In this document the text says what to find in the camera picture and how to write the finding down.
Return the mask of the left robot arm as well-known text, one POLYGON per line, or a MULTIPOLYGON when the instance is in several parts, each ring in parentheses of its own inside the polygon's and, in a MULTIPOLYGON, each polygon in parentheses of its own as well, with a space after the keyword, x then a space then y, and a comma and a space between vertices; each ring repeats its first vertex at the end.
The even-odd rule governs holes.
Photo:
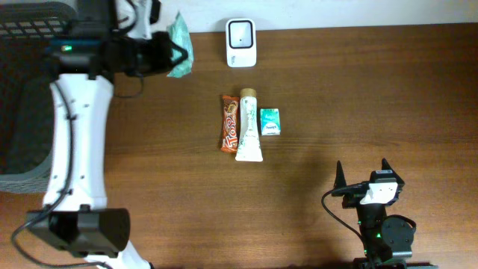
POLYGON ((80 268, 150 268, 130 240, 124 208, 109 208, 104 182, 105 129, 114 76, 169 72, 188 53, 152 32, 159 1, 79 1, 77 16, 52 38, 46 60, 55 122, 52 170, 43 207, 25 228, 78 259, 80 268))

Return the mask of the white bamboo print tube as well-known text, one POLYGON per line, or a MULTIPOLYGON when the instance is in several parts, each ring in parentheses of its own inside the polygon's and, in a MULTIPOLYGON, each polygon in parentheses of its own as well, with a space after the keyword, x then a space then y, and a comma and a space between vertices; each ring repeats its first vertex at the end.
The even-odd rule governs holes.
POLYGON ((263 156, 258 133, 256 91, 240 91, 240 139, 236 161, 262 162, 263 156))

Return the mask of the green white tissue pack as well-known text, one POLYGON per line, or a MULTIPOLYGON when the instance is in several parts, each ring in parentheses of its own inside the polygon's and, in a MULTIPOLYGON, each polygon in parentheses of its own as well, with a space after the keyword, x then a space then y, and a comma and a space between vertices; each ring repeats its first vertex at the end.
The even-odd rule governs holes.
POLYGON ((260 109, 261 134, 263 136, 280 135, 281 124, 278 108, 260 109))

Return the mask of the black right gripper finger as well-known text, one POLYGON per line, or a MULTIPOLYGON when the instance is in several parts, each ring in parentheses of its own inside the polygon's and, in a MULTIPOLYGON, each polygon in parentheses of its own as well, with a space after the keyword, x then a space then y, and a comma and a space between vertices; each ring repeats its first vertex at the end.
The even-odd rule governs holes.
POLYGON ((333 185, 333 190, 343 189, 347 186, 347 181, 344 176, 344 170, 340 161, 337 161, 336 164, 336 174, 335 181, 333 185))
POLYGON ((395 193, 394 198, 389 202, 389 204, 394 204, 399 199, 400 193, 403 191, 403 187, 405 186, 405 182, 403 179, 395 172, 395 170, 391 167, 388 161, 383 158, 382 159, 382 170, 387 170, 389 172, 388 177, 393 178, 397 182, 397 190, 395 193))

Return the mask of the red orange chocolate bar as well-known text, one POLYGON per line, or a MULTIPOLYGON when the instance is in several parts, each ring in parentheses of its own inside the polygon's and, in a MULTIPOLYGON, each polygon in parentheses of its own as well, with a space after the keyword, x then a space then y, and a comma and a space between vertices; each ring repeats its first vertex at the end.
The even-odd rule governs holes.
POLYGON ((239 98, 222 96, 223 101, 223 152, 235 153, 238 150, 238 111, 239 98))

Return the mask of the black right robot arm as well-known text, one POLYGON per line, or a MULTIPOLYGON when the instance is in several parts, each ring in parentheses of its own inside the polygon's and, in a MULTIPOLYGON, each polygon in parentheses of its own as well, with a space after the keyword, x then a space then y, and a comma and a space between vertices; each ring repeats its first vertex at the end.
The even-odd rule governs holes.
POLYGON ((364 247, 364 257, 353 260, 353 268, 434 268, 430 263, 408 263, 417 229, 413 220, 398 214, 389 215, 388 206, 399 199, 405 182, 386 159, 364 182, 348 185, 341 162, 337 162, 333 189, 325 195, 341 197, 342 208, 354 208, 358 216, 356 230, 335 214, 340 224, 354 232, 364 247))

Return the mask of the teal wet wipes packet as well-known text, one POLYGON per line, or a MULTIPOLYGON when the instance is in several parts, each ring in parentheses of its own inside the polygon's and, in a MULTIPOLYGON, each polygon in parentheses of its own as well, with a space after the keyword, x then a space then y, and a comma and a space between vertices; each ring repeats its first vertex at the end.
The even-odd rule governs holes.
POLYGON ((172 42, 173 53, 171 57, 173 69, 167 76, 181 78, 192 72, 194 53, 190 32, 180 12, 176 14, 174 23, 167 26, 167 32, 172 42))

